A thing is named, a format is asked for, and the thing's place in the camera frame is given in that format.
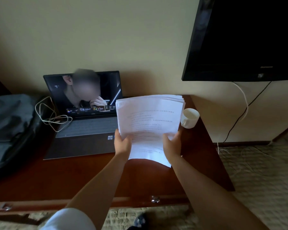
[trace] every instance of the person's hand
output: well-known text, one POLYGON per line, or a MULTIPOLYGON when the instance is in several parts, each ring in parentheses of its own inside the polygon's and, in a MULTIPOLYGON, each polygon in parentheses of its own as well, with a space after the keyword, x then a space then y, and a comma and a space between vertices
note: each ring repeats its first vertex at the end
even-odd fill
POLYGON ((124 140, 121 138, 119 130, 115 130, 114 147, 115 155, 123 155, 124 159, 128 160, 132 145, 132 136, 127 136, 124 140))
POLYGON ((90 101, 91 106, 107 106, 107 102, 102 97, 98 96, 95 100, 90 101))
POLYGON ((178 130, 172 140, 169 140, 167 134, 163 134, 163 150, 165 157, 172 164, 173 160, 180 156, 181 151, 181 136, 182 129, 178 130))

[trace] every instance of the laptop screen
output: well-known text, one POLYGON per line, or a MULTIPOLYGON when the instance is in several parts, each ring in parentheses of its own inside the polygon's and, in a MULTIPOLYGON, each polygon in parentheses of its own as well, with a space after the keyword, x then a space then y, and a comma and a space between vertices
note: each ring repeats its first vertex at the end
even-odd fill
POLYGON ((119 71, 44 75, 61 115, 84 117, 116 113, 115 101, 123 98, 119 71))

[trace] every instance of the wooden desk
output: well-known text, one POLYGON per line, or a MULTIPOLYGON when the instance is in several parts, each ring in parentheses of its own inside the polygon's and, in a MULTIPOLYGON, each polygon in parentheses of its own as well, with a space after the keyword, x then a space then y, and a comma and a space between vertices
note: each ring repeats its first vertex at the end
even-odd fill
MULTIPOLYGON (((185 108, 195 108, 184 95, 185 108)), ((0 206, 10 210, 2 214, 51 211, 68 201, 111 160, 114 153, 43 160, 54 137, 48 128, 44 138, 32 147, 32 155, 13 174, 0 180, 0 206)), ((228 191, 234 191, 201 119, 192 129, 184 129, 182 155, 194 168, 228 191)), ((149 207, 189 203, 172 168, 143 159, 129 160, 124 168, 111 207, 149 207), (152 202, 153 196, 158 203, 152 202)))

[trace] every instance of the white sleeve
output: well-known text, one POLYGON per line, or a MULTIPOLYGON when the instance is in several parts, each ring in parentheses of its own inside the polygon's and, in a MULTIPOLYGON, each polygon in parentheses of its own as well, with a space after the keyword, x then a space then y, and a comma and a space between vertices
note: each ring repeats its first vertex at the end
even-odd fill
POLYGON ((64 208, 56 212, 40 230, 96 230, 92 220, 75 208, 64 208))

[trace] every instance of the white paper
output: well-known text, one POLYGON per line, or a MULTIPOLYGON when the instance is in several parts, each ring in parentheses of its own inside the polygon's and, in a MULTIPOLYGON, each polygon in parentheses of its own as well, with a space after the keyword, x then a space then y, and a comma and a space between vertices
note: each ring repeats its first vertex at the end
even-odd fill
POLYGON ((116 101, 122 139, 133 135, 129 159, 149 159, 170 167, 163 152, 162 134, 173 136, 185 102, 179 95, 150 95, 116 101))

